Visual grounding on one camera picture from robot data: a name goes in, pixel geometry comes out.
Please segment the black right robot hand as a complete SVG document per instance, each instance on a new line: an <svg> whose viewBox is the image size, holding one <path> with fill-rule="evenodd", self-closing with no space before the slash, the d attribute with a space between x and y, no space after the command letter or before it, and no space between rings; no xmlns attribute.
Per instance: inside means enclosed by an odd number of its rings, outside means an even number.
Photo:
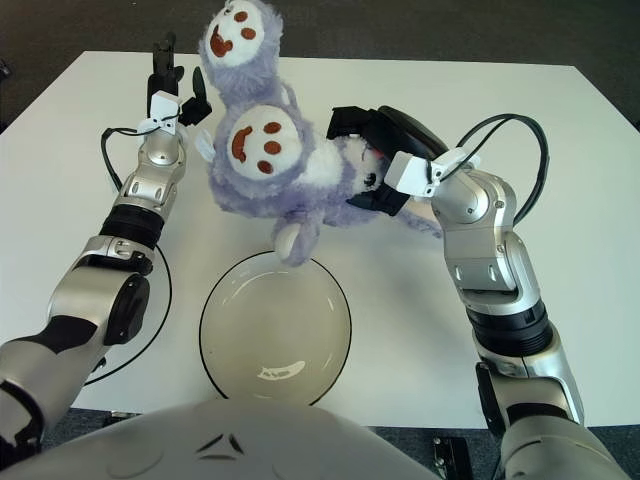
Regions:
<svg viewBox="0 0 640 480"><path fill-rule="evenodd" d="M335 107L327 137L348 135L359 136L388 161L379 185L352 195L348 204L395 216L410 199L430 201L436 211L462 224L488 211L488 194L461 169L471 156L459 147L448 148L408 114L390 106Z"/></svg>

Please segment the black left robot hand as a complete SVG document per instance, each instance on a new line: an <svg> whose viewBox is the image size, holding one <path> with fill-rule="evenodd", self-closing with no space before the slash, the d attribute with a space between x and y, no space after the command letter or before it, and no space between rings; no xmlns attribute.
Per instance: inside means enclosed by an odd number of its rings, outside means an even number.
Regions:
<svg viewBox="0 0 640 480"><path fill-rule="evenodd" d="M168 32L153 45L152 73L147 81L147 119L139 127L143 132L159 129L175 134L177 125L197 125L211 112L204 78L199 67L192 74L193 96L186 102L179 98L179 82L185 69L174 62L176 35Z"/></svg>

